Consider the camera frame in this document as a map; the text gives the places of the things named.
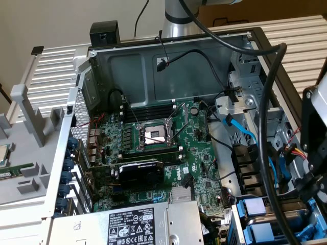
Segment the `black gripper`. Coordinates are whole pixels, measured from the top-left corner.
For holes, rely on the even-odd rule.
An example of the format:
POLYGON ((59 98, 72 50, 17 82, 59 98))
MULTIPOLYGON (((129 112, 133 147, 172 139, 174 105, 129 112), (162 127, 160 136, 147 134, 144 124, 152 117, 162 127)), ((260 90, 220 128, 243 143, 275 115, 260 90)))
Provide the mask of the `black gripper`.
POLYGON ((326 124, 312 102, 317 94, 317 85, 302 93, 300 147, 307 158, 303 161, 305 173, 293 184, 303 202, 314 199, 326 212, 326 124))

